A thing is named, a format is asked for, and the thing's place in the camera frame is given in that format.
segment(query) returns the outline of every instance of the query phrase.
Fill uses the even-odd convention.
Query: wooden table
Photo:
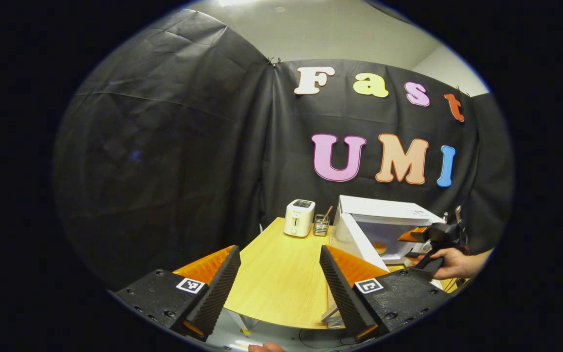
[[[321,317],[328,309],[327,281],[319,264],[326,236],[304,238],[283,233],[284,218],[275,219],[240,252],[241,266],[225,308],[252,321],[303,329],[327,329]],[[388,265],[390,272],[403,265]],[[442,280],[446,288],[451,280]],[[244,321],[239,323],[243,329]]]

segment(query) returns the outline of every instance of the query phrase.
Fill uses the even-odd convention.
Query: ceiling
[[[413,69],[441,43],[362,0],[202,0],[188,9],[225,23],[264,56],[347,59]]]

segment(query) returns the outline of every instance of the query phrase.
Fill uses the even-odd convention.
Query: white wall
[[[439,46],[412,70],[447,83],[452,87],[459,86],[460,90],[469,94],[469,96],[489,92],[485,83],[478,78],[477,74],[444,45]]]

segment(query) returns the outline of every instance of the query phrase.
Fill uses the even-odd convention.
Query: white toaster
[[[310,233],[312,219],[314,219],[315,202],[295,199],[286,207],[286,221],[283,233],[304,238]]]

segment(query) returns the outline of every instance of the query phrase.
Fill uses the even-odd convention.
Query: foam letter
[[[349,146],[348,161],[346,168],[338,170],[331,167],[331,151],[333,143],[338,138],[331,134],[315,134],[312,136],[314,142],[314,170],[322,178],[330,181],[344,182],[349,181],[358,174],[360,170],[360,156],[362,146],[366,144],[366,139],[358,136],[346,136],[345,143]]]
[[[458,102],[458,100],[455,98],[455,95],[449,93],[445,94],[444,97],[449,101],[449,106],[451,107],[451,114],[453,114],[453,117],[455,117],[455,119],[460,122],[464,122],[464,115],[460,113],[459,109],[462,104]]]
[[[429,147],[429,143],[426,140],[417,138],[411,141],[410,147],[407,153],[405,153],[401,141],[395,134],[383,133],[379,135],[378,139],[384,145],[384,154],[382,156],[382,170],[375,175],[376,180],[379,182],[393,181],[394,176],[391,173],[391,169],[394,166],[398,182],[403,180],[409,170],[410,174],[405,178],[407,183],[412,185],[422,185],[425,183],[425,176],[423,174],[425,170],[425,152]]]
[[[453,157],[455,148],[448,145],[442,146],[442,172],[438,178],[438,186],[449,187],[451,185],[451,171],[453,170]]]
[[[297,69],[301,73],[299,76],[299,87],[295,88],[295,94],[316,94],[320,89],[314,86],[319,83],[321,87],[327,83],[327,76],[333,76],[336,72],[333,67],[300,67]]]
[[[425,87],[413,82],[405,83],[404,87],[405,91],[407,91],[405,96],[412,104],[420,105],[421,107],[429,106],[429,97],[424,94],[427,92]]]
[[[388,96],[388,91],[386,90],[386,83],[384,79],[374,73],[358,73],[355,76],[357,82],[353,83],[353,89],[364,95],[378,96],[384,98]]]

